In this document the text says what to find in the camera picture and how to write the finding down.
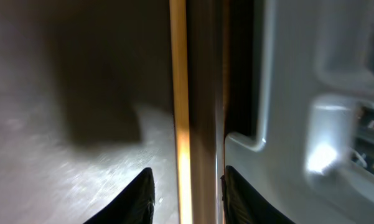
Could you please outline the wooden chopstick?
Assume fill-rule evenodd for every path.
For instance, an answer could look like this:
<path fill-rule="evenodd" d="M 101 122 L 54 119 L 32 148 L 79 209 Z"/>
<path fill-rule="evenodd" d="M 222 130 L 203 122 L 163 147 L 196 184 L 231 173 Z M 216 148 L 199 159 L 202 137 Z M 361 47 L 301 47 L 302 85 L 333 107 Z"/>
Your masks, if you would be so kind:
<path fill-rule="evenodd" d="M 181 224 L 192 224 L 187 18 L 185 0 L 170 0 L 174 124 Z"/>

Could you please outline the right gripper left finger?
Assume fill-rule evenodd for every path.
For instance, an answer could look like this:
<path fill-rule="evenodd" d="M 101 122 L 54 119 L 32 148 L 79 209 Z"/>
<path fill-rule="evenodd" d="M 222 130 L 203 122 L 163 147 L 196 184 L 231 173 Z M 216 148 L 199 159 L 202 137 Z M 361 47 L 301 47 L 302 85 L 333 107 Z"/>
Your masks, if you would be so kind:
<path fill-rule="evenodd" d="M 152 224 L 154 204 L 154 177 L 152 169 L 146 167 L 85 224 Z"/>

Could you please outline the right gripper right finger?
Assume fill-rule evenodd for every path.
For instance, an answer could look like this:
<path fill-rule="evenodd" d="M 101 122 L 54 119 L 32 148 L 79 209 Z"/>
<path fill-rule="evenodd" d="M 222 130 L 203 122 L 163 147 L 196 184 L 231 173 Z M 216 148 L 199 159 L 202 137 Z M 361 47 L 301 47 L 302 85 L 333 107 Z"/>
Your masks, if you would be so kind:
<path fill-rule="evenodd" d="M 221 177 L 226 224 L 294 224 L 232 166 Z"/>

